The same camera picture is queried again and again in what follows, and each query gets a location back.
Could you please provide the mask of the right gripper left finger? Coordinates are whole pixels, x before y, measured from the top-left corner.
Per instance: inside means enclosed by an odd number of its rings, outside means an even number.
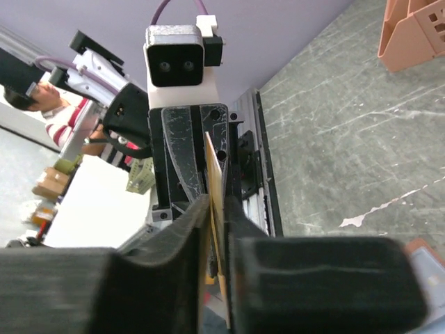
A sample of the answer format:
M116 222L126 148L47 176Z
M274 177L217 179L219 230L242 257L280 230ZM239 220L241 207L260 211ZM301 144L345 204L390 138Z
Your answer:
M1 250L2 333L199 333L209 197L135 255L112 248Z

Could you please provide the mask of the tan leather card holder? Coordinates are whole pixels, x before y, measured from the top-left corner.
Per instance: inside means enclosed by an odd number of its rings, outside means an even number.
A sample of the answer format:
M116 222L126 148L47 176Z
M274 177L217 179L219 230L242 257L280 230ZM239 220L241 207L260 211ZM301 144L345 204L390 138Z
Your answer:
M430 317L444 316L444 260L423 239L406 245L416 276L430 307Z

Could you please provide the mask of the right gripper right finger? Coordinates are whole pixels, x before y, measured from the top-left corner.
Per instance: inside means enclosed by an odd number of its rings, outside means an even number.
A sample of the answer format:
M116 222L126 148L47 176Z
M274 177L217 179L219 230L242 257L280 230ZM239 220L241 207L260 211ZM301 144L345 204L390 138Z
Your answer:
M406 333L428 305L403 246L386 237L269 237L224 203L233 333Z

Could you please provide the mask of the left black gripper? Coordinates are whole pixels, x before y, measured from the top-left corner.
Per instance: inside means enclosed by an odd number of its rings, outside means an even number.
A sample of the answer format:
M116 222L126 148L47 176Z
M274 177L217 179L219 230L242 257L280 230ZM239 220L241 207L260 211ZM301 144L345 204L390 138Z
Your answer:
M238 161L238 129L242 116L224 104L170 106L151 109L148 124L156 192L151 218L167 223L207 193L205 139L209 135L222 171L225 195L242 198Z

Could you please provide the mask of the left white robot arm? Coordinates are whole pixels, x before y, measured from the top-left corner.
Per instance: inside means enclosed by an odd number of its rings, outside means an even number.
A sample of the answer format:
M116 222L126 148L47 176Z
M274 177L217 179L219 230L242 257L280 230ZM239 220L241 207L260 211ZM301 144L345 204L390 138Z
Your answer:
M151 25L143 53L146 88L123 61L82 32L73 61L54 61L50 81L102 104L105 136L127 156L154 163L154 221L172 221L202 194L241 199L239 117L220 102L213 69L223 40L215 24Z

